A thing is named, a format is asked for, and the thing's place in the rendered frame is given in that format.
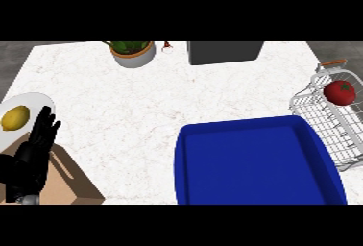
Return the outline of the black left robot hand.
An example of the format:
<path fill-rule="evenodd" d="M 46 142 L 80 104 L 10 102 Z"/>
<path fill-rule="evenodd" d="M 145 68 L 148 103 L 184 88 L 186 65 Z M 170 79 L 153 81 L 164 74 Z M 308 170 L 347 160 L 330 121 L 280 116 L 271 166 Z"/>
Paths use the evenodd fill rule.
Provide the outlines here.
<path fill-rule="evenodd" d="M 28 140 L 10 156 L 0 154 L 0 183 L 6 185 L 6 202 L 21 203 L 28 195 L 40 195 L 49 174 L 50 151 L 60 122 L 44 106 Z"/>

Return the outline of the blue plastic tray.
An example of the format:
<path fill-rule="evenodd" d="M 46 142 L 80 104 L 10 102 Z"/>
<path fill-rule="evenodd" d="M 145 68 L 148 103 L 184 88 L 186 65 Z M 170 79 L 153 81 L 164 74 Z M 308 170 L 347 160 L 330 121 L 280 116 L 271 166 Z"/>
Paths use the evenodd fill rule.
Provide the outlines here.
<path fill-rule="evenodd" d="M 297 115 L 190 124 L 174 148 L 180 205 L 344 205 L 341 176 Z"/>

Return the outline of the red tomato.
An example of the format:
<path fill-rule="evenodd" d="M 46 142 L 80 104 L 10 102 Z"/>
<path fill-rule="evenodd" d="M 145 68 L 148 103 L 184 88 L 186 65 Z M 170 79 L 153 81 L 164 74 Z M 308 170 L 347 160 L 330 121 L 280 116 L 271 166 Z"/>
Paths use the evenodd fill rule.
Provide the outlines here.
<path fill-rule="evenodd" d="M 333 81 L 325 86 L 323 95 L 332 104 L 347 106 L 356 99 L 354 87 L 348 81 Z"/>

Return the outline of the tan wooden block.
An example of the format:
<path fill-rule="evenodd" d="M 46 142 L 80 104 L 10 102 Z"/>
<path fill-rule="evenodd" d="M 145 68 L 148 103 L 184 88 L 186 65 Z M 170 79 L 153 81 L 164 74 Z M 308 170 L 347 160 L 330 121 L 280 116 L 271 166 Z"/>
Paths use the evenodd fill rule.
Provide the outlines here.
<path fill-rule="evenodd" d="M 49 177 L 40 193 L 41 205 L 100 205 L 105 197 L 83 169 L 59 145 L 50 151 Z"/>

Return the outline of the yellow lemon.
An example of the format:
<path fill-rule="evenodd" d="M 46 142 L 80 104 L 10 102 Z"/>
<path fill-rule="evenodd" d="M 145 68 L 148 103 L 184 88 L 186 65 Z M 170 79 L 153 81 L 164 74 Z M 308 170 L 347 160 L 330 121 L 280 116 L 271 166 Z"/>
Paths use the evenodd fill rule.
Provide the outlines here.
<path fill-rule="evenodd" d="M 16 131 L 27 124 L 29 119 L 29 108 L 27 106 L 16 106 L 1 117 L 1 128 L 4 131 Z"/>

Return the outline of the white plate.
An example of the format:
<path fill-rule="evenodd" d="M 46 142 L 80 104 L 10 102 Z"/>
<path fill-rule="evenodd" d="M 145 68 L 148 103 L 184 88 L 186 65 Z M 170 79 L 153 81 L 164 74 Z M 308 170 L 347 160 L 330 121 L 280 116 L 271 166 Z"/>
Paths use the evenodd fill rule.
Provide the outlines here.
<path fill-rule="evenodd" d="M 38 92 L 28 92 L 0 104 L 0 153 L 31 132 L 43 107 L 55 113 L 52 98 Z"/>

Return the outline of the potted green plant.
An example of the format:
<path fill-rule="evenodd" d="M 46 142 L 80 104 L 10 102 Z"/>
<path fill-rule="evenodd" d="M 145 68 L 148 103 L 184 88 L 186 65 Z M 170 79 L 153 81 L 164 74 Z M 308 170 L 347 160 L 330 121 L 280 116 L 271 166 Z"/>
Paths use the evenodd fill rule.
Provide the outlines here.
<path fill-rule="evenodd" d="M 111 49 L 117 63 L 125 68 L 142 67 L 156 55 L 153 41 L 105 41 L 105 44 Z"/>

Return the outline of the dark grey appliance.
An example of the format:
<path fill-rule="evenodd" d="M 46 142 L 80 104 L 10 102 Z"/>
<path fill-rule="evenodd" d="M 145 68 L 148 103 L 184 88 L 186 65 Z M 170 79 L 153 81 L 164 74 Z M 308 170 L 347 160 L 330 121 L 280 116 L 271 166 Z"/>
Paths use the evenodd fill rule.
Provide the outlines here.
<path fill-rule="evenodd" d="M 258 58 L 263 45 L 263 41 L 189 41 L 189 63 L 190 65 L 205 65 L 254 61 Z"/>

